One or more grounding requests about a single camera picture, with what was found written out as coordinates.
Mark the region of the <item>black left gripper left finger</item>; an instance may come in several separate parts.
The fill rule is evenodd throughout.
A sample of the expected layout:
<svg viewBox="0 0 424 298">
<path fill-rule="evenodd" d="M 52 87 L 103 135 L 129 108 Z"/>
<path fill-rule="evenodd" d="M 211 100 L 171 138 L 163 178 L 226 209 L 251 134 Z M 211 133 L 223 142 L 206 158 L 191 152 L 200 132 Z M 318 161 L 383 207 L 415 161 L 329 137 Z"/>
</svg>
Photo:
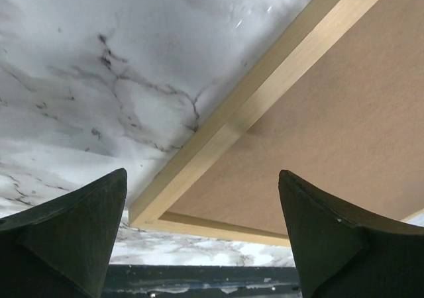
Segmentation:
<svg viewBox="0 0 424 298">
<path fill-rule="evenodd" d="M 1 219 L 2 297 L 100 297 L 127 196 L 117 169 Z"/>
</svg>

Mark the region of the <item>light wooden picture frame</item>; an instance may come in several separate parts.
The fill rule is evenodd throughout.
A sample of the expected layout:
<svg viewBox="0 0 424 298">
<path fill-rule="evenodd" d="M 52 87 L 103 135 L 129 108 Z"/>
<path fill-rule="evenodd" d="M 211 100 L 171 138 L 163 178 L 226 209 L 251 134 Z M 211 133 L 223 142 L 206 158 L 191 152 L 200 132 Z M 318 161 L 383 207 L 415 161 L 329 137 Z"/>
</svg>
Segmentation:
<svg viewBox="0 0 424 298">
<path fill-rule="evenodd" d="M 260 244 L 287 233 L 162 220 L 162 215 L 379 0 L 312 0 L 129 209 L 130 225 Z"/>
</svg>

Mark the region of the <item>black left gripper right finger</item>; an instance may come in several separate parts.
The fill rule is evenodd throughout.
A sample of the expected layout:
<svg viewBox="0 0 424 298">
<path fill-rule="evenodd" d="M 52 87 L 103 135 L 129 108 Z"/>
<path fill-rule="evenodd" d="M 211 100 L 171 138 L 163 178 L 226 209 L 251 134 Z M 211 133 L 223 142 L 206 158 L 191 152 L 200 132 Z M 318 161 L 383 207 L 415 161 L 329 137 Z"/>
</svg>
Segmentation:
<svg viewBox="0 0 424 298">
<path fill-rule="evenodd" d="M 288 170 L 278 189 L 304 297 L 422 297 L 423 228 L 339 199 Z"/>
</svg>

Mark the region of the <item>brown frame backing board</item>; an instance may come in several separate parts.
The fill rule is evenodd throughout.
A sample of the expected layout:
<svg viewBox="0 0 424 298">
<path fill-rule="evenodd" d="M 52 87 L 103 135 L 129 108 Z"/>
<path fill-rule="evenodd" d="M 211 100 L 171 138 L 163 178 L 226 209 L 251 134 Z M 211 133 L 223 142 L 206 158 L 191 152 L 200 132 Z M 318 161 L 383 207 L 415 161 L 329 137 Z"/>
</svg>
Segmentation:
<svg viewBox="0 0 424 298">
<path fill-rule="evenodd" d="M 363 209 L 423 209 L 423 0 L 379 0 L 163 215 L 287 232 L 289 170 Z"/>
</svg>

